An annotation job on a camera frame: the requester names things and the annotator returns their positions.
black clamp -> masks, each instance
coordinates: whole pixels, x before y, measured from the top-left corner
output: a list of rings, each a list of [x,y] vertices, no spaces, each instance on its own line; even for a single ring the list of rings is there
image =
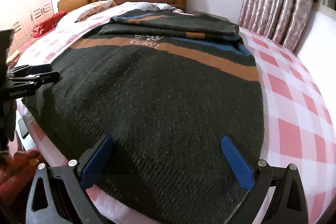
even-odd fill
[[[297,166],[289,164],[287,168],[273,167],[265,160],[259,160],[251,167],[232,140],[229,136],[222,138],[222,152],[238,182],[249,193],[229,220],[229,224],[252,223],[269,187],[273,186],[276,188],[261,223],[308,224],[305,193]]]
[[[102,135],[79,160],[59,167],[40,164],[28,197],[26,224],[107,223],[85,190],[94,185],[112,147],[112,137]]]
[[[0,102],[35,95],[36,90],[44,84],[59,79],[57,71],[51,71],[51,65],[20,66],[14,68],[6,76],[6,81],[0,86]]]

blue stripe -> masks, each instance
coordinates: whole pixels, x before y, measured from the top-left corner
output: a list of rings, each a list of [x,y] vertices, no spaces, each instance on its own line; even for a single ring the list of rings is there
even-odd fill
[[[240,36],[235,34],[235,35],[223,35],[223,38],[228,41],[237,41],[240,39]]]
[[[146,17],[146,16],[150,16],[152,14],[144,14],[144,15],[140,15],[140,16],[134,16],[134,17],[112,17],[114,20],[118,20],[118,19],[135,19],[135,18],[143,18],[143,17]]]
[[[237,48],[235,48],[231,44],[211,43],[211,42],[204,41],[204,40],[193,40],[193,39],[182,38],[182,37],[172,37],[172,38],[176,39],[176,40],[182,40],[182,41],[186,41],[186,42],[192,42],[192,43],[195,43],[195,44],[201,44],[201,45],[205,45],[205,46],[215,47],[215,48],[218,48],[218,49],[220,49],[222,51],[231,51],[231,52],[234,52],[234,53],[239,54],[239,55],[245,55],[245,56],[251,55],[251,53],[249,51],[248,51],[249,54],[247,54],[246,52],[243,52],[242,50],[238,50]]]
[[[245,45],[239,43],[238,44],[238,48],[239,48],[239,50],[241,50],[242,52],[244,52],[245,55],[247,55],[247,56],[252,55],[252,53],[250,53],[250,51],[245,47]]]

pillow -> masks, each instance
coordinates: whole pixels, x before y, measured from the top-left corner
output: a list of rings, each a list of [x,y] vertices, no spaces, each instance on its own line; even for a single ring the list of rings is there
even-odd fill
[[[71,11],[64,16],[57,24],[57,28],[66,28],[69,24],[81,21],[85,17],[89,17],[107,8],[115,7],[116,3],[113,0],[104,0],[89,3],[76,10]]]
[[[100,14],[95,14],[93,16],[90,16],[88,20],[96,20],[97,18],[102,18],[102,17],[114,17],[117,14],[122,15],[127,11],[135,10],[135,9],[140,9],[143,11],[146,10],[159,10],[159,8],[154,4],[150,2],[124,2],[117,7],[113,9],[107,9],[105,11],[102,11]]]
[[[178,14],[185,14],[185,15],[192,15],[194,16],[193,14],[186,14],[184,11],[182,11],[181,9],[177,9],[177,8],[174,8],[172,10],[173,13],[178,13]]]
[[[160,10],[165,10],[165,9],[173,10],[175,8],[167,3],[153,3],[153,4],[159,7]]]

bed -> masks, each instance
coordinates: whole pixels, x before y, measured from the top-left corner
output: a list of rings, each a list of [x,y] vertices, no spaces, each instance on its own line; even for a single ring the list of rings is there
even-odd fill
[[[186,2],[186,0],[114,1],[116,7],[67,28],[56,28],[31,45],[17,65],[51,63],[83,34],[107,23],[112,16],[121,15],[132,9],[165,8],[159,4],[162,2],[185,10]],[[336,194],[334,179],[336,140],[326,105],[311,75],[292,52],[244,28],[240,28],[239,35],[255,58],[262,87],[264,140],[260,158],[273,166],[286,167],[289,163],[297,165],[305,190],[309,223],[315,223]],[[70,159],[66,159],[53,145],[20,100],[18,110],[47,162],[51,166],[65,165]],[[120,203],[96,186],[88,189],[87,193],[98,210],[116,223],[157,223]],[[272,192],[269,192],[255,223],[261,222],[271,196]]]

brown stripe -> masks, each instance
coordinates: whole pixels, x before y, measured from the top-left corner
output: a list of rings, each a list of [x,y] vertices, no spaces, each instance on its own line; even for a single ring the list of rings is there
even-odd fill
[[[206,52],[200,52],[197,50],[178,47],[169,43],[158,43],[152,40],[141,40],[125,37],[115,37],[115,38],[100,38],[100,39],[79,39],[73,43],[70,48],[89,48],[94,46],[103,45],[114,45],[114,46],[125,46],[125,45],[138,45],[150,47],[159,51],[169,52],[178,56],[189,58],[198,61],[202,64],[208,65],[210,67],[217,68],[221,71],[239,77],[247,81],[259,81],[257,68],[254,66],[244,66],[241,64],[234,63],[222,57],[211,55]]]
[[[152,20],[152,19],[156,19],[156,18],[159,18],[159,17],[167,17],[167,16],[161,15],[161,16],[144,17],[144,18],[139,18],[139,19],[129,19],[127,21],[127,23],[130,23],[130,24],[139,24],[140,21],[143,21],[143,20]]]
[[[191,39],[204,39],[205,33],[201,32],[187,32],[187,38]]]

